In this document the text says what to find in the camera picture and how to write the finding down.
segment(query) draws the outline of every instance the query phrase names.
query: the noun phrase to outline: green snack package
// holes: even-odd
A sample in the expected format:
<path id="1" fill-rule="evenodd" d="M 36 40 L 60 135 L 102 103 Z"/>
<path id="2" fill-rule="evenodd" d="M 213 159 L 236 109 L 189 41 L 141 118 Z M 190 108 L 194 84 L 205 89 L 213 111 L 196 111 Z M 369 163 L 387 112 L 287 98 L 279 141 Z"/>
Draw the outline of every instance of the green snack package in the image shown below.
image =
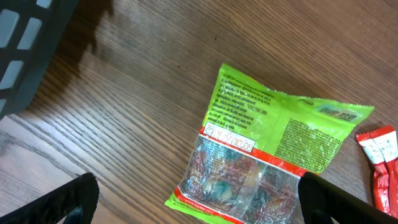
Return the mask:
<path id="1" fill-rule="evenodd" d="M 270 90 L 223 64 L 170 208 L 208 223 L 289 223 L 306 171 L 321 173 L 374 108 Z"/>

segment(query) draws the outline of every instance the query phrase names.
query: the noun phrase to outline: black object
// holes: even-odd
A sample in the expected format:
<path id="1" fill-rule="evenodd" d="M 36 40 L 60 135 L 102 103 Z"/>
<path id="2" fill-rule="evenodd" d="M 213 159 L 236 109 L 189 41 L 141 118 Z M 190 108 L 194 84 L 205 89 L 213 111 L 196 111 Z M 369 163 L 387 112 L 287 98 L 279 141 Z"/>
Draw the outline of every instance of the black object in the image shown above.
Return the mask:
<path id="1" fill-rule="evenodd" d="M 398 220 L 375 209 L 312 173 L 298 183 L 298 196 L 306 224 L 397 224 Z"/>
<path id="2" fill-rule="evenodd" d="M 89 224 L 100 190 L 92 173 L 86 173 L 37 200 L 0 218 L 1 224 Z"/>
<path id="3" fill-rule="evenodd" d="M 0 119 L 32 101 L 78 0 L 0 0 Z"/>

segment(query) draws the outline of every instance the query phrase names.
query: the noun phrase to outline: red wrapper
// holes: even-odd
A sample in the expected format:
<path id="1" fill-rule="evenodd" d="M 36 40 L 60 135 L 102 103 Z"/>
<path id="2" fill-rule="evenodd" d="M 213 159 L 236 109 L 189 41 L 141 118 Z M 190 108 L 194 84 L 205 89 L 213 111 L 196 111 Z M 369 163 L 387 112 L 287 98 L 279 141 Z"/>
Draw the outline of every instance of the red wrapper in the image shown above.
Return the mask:
<path id="1" fill-rule="evenodd" d="M 385 126 L 371 132 L 371 138 L 380 149 L 389 171 L 389 201 L 391 215 L 398 218 L 398 173 L 397 133 L 391 126 Z"/>
<path id="2" fill-rule="evenodd" d="M 373 172 L 373 200 L 374 206 L 389 215 L 391 208 L 389 203 L 389 172 L 387 164 L 377 144 L 371 139 L 370 133 L 357 134 L 356 139 L 363 147 L 366 155 L 371 161 Z"/>

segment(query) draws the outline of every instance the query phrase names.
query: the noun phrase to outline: stick packet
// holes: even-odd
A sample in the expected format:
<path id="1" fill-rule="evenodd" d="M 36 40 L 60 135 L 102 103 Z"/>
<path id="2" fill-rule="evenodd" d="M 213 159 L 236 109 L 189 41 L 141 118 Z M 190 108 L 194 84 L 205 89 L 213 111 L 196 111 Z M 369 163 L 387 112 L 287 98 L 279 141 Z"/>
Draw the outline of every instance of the stick packet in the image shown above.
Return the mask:
<path id="1" fill-rule="evenodd" d="M 389 202 L 391 215 L 398 218 L 398 145 L 397 133 L 391 126 L 385 126 L 371 132 L 371 137 L 379 147 L 389 171 Z"/>
<path id="2" fill-rule="evenodd" d="M 377 146 L 377 144 L 371 138 L 371 133 L 357 134 L 356 139 L 358 143 L 363 147 L 364 152 L 371 161 L 374 172 L 373 172 L 373 200 L 374 206 L 391 215 L 391 208 L 389 202 L 389 172 L 387 164 L 384 161 L 384 157 Z"/>
<path id="3" fill-rule="evenodd" d="M 290 223 L 300 177 L 321 173 L 372 110 L 270 90 L 224 64 L 165 204 L 208 223 Z"/>

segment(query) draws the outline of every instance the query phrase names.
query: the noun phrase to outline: wooden table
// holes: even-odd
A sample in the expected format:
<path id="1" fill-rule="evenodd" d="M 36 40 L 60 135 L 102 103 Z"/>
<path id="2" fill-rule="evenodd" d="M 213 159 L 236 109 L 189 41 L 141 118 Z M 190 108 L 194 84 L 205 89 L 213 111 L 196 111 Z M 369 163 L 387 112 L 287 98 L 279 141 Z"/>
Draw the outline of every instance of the wooden table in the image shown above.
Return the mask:
<path id="1" fill-rule="evenodd" d="M 0 122 L 0 215 L 92 172 L 93 223 L 196 223 L 164 202 L 223 62 L 269 88 L 376 106 L 354 133 L 398 127 L 397 32 L 393 0 L 81 0 L 31 106 Z M 371 203 L 354 134 L 322 177 Z"/>

